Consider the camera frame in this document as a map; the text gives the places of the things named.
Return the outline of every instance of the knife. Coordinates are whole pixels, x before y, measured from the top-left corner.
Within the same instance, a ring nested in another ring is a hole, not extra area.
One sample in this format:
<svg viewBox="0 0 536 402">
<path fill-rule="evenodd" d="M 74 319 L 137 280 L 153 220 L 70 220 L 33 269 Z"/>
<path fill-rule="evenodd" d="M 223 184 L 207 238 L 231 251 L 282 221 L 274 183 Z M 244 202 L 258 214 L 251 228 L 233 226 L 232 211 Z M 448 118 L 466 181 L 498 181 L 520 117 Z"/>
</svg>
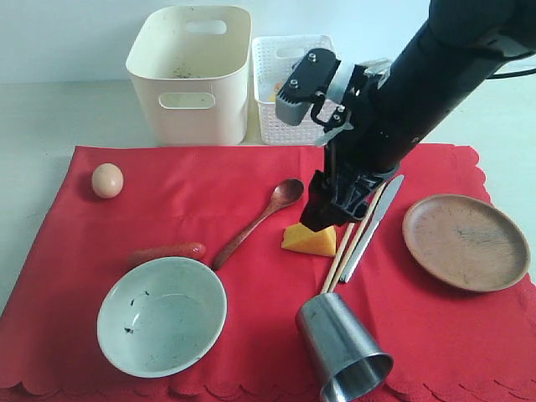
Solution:
<svg viewBox="0 0 536 402">
<path fill-rule="evenodd" d="M 399 176 L 391 180 L 391 182 L 385 188 L 384 193 L 379 198 L 378 206 L 374 210 L 372 219 L 370 220 L 370 225 L 365 231 L 363 238 L 361 238 L 355 250 L 353 251 L 352 255 L 350 256 L 348 263 L 344 267 L 344 271 L 341 274 L 341 278 L 340 278 L 341 282 L 348 283 L 348 281 L 350 281 L 350 278 L 352 277 L 353 272 L 358 266 L 359 260 L 361 260 L 361 257 L 363 257 L 363 253 L 367 249 L 367 246 L 369 245 L 374 232 L 378 228 L 381 220 L 384 218 L 385 213 L 387 212 L 387 209 L 393 202 L 394 197 L 398 193 L 400 185 L 402 184 L 403 181 L 404 181 L 404 175 L 400 174 Z"/>
</svg>

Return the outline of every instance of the black robotic arm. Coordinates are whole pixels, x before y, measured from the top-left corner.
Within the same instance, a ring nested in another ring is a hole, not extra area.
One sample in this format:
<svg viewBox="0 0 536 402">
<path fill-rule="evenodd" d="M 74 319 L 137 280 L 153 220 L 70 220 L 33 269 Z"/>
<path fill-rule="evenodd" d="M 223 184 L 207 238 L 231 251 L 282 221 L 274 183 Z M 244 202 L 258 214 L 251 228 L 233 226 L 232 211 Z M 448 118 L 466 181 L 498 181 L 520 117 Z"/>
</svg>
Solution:
<svg viewBox="0 0 536 402">
<path fill-rule="evenodd" d="M 484 80 L 535 50 L 536 0 L 431 0 L 428 19 L 384 71 L 311 49 L 276 97 L 280 120 L 299 125 L 311 110 L 327 139 L 301 222 L 318 231 L 359 221 L 416 144 Z M 338 107 L 321 121 L 327 98 Z"/>
</svg>

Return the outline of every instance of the cable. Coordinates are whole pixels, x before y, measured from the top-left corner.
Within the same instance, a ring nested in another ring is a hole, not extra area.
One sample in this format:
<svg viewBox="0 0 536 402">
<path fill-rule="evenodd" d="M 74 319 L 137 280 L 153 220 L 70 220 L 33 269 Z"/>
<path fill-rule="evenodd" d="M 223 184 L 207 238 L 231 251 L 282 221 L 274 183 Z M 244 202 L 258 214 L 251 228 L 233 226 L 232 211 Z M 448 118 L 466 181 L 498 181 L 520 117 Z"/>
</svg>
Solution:
<svg viewBox="0 0 536 402">
<path fill-rule="evenodd" d="M 526 75 L 536 74 L 536 68 L 522 71 L 514 71 L 512 73 L 493 74 L 487 77 L 488 80 L 501 80 L 503 78 L 524 77 Z"/>
</svg>

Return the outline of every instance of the white storage bin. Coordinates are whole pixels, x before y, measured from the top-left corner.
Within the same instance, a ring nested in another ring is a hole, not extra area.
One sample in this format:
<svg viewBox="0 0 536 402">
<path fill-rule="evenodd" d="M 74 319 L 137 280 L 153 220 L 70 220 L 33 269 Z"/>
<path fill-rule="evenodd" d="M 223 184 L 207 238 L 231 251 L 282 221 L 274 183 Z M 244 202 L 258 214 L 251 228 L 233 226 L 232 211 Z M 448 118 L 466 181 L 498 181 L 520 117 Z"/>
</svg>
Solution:
<svg viewBox="0 0 536 402">
<path fill-rule="evenodd" d="M 247 129 L 251 16 L 231 6 L 151 14 L 126 60 L 163 145 L 235 145 Z"/>
<path fill-rule="evenodd" d="M 270 145 L 313 144 L 322 134 L 322 126 L 311 120 L 310 111 L 300 126 L 288 126 L 276 117 L 276 103 L 271 100 L 276 84 L 284 82 L 292 66 L 310 49 L 334 51 L 326 35 L 265 36 L 253 39 L 253 82 L 255 100 L 259 106 L 260 136 Z M 320 118 L 327 120 L 335 106 L 327 100 Z"/>
</svg>

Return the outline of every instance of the wooden plate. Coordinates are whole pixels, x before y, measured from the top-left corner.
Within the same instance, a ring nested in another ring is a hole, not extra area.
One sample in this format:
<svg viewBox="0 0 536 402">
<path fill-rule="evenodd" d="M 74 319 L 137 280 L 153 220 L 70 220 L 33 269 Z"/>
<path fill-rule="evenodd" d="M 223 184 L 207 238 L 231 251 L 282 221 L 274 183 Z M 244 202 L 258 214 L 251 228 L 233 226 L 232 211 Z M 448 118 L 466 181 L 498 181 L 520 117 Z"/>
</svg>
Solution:
<svg viewBox="0 0 536 402">
<path fill-rule="evenodd" d="M 405 243 L 433 276 L 469 291 L 498 291 L 528 271 L 528 242 L 493 206 L 455 194 L 413 205 L 403 223 Z"/>
</svg>

